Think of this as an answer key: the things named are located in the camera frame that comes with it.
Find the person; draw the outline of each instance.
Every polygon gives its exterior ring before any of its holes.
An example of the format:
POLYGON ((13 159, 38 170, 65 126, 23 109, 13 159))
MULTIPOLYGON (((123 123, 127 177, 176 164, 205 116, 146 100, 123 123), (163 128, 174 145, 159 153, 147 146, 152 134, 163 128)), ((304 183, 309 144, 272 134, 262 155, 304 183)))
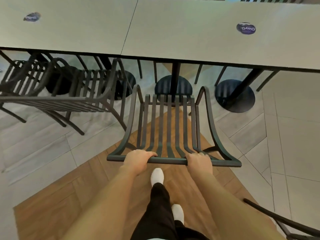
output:
MULTIPOLYGON (((155 152, 134 150, 126 155, 118 174, 87 205, 63 236, 63 240, 121 240, 134 178, 146 170, 155 152)), ((266 219, 227 192, 213 175, 207 155, 186 154, 187 169, 196 183, 217 225, 222 240, 283 240, 284 237, 266 219)), ((164 174, 156 168, 151 175, 151 196, 145 214, 131 240, 207 239, 184 227, 180 205, 170 206, 163 186, 164 174)))

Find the round sticker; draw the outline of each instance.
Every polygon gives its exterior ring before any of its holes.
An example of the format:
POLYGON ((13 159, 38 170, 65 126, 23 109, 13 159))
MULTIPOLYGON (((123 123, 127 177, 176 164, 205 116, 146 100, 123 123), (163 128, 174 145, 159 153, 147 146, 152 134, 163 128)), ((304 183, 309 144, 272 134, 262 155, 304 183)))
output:
POLYGON ((24 17, 23 21, 35 22, 35 21, 38 21, 40 17, 41 17, 40 13, 33 12, 33 13, 30 13, 30 14, 26 15, 24 17))
POLYGON ((242 22, 237 24, 237 30, 244 35, 251 35, 256 32, 256 27, 250 23, 242 22))

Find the floor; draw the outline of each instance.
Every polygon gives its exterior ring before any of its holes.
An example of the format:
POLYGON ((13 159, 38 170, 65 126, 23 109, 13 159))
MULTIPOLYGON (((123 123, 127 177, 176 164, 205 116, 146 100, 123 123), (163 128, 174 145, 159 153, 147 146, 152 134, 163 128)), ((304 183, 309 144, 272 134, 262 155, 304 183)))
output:
MULTIPOLYGON (((20 53, 10 53, 19 58, 20 53)), ((74 56, 64 58, 81 67, 74 56)), ((89 68, 97 68, 94 59, 85 59, 89 68)), ((143 94, 153 94, 153 63, 141 61, 143 79, 136 60, 123 60, 141 86, 143 94)), ((214 98, 214 82, 222 67, 204 65, 198 84, 194 84, 198 66, 182 64, 180 75, 190 81, 195 97, 201 86, 211 91, 211 105, 222 144, 242 161, 232 168, 235 176, 263 207, 294 221, 320 229, 320 168, 317 142, 320 135, 320 75, 279 72, 256 94, 256 103, 245 113, 230 113, 214 98)), ((157 64, 158 78, 169 75, 170 64, 157 64)), ((250 69, 228 67, 222 77, 243 80, 250 69)), ((250 86, 255 90, 270 74, 263 72, 250 86)), ((39 111, 6 104, 27 120, 22 124, 0 113, 0 236, 18 239, 12 207, 44 189, 54 181, 86 163, 119 141, 124 132, 108 113, 73 113, 71 120, 84 132, 80 136, 70 127, 62 128, 39 111)), ((205 112, 201 103, 200 111, 205 112)), ((201 131, 213 144, 206 117, 201 131)))
MULTIPOLYGON (((164 128, 166 128, 166 113, 164 114, 164 128)), ((150 138, 149 123, 147 128, 147 138, 150 138)), ((191 121, 188 121, 188 133, 191 133, 191 121)), ((172 123, 171 141, 174 141, 174 123, 172 123)), ((135 144, 137 133, 134 132, 130 137, 130 142, 135 144)), ((94 195, 108 184, 115 176, 122 162, 106 161, 108 153, 112 152, 120 142, 112 145, 108 149, 83 163, 70 173, 50 184, 40 192, 31 196, 24 202, 14 207, 14 214, 18 228, 20 240, 58 240, 68 230, 72 222, 81 213, 82 209, 94 195)), ((201 138, 202 148, 210 147, 204 137, 201 138)), ((166 148, 162 150, 162 156, 166 155, 166 148)), ((179 203, 184 209, 185 226, 202 232, 210 239, 220 239, 219 232, 212 220, 210 211, 202 197, 200 191, 190 177, 187 169, 183 165, 149 164, 146 172, 139 175, 133 184, 129 211, 124 227, 123 239, 130 239, 137 223, 145 212, 150 200, 150 175, 154 168, 161 167, 164 171, 164 185, 169 191, 172 203, 179 203)), ((254 199, 246 188, 237 179, 229 168, 213 167, 213 173, 222 186, 236 197, 254 199)), ((263 215, 269 224, 272 221, 263 215)))

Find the white shoe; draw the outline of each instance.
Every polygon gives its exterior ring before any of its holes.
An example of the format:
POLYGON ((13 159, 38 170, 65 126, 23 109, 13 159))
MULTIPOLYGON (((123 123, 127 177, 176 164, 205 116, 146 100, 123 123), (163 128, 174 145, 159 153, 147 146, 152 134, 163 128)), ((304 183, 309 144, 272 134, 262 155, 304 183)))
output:
POLYGON ((164 179, 165 179, 165 175, 163 174, 162 169, 156 168, 153 170, 151 174, 151 185, 153 186, 155 183, 163 184, 164 179))
POLYGON ((172 213, 173 213, 173 218, 174 220, 178 220, 184 224, 184 214, 181 205, 179 204, 174 204, 171 207, 172 213))

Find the tile floor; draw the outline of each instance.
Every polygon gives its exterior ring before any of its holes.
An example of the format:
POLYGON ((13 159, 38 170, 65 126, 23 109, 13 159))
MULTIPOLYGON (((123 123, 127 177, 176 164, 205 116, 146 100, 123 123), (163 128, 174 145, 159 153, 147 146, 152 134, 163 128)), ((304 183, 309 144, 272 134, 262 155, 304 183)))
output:
MULTIPOLYGON (((16 52, 8 55, 20 57, 16 52)), ((62 57, 81 67, 75 56, 62 57)), ((93 58, 83 58, 89 68, 97 68, 93 58)), ((153 63, 141 61, 140 79, 137 61, 123 62, 136 77, 142 93, 153 94, 153 63)), ((197 65, 182 64, 180 75, 190 81, 195 96, 201 86, 209 87, 218 135, 225 148, 242 161, 241 168, 232 168, 238 179, 261 206, 320 229, 316 145, 320 135, 320 75, 279 72, 256 94, 254 107, 238 114, 223 109, 214 98, 214 82, 222 67, 204 65, 195 85, 197 69, 197 65)), ((170 64, 157 64, 158 78, 170 71, 170 64)), ((249 72, 250 69, 228 67, 222 80, 243 80, 249 72)), ((269 74, 263 72, 251 87, 255 90, 269 74)), ((0 212, 1 219, 5 219, 0 221, 0 236, 18 239, 12 207, 119 141, 124 132, 109 113, 73 113, 71 120, 85 132, 80 136, 34 108, 16 104, 5 107, 27 119, 22 124, 0 113, 0 212)), ((199 109, 205 112, 204 103, 199 109)), ((206 118, 201 119, 201 131, 212 144, 210 133, 206 133, 206 118)))

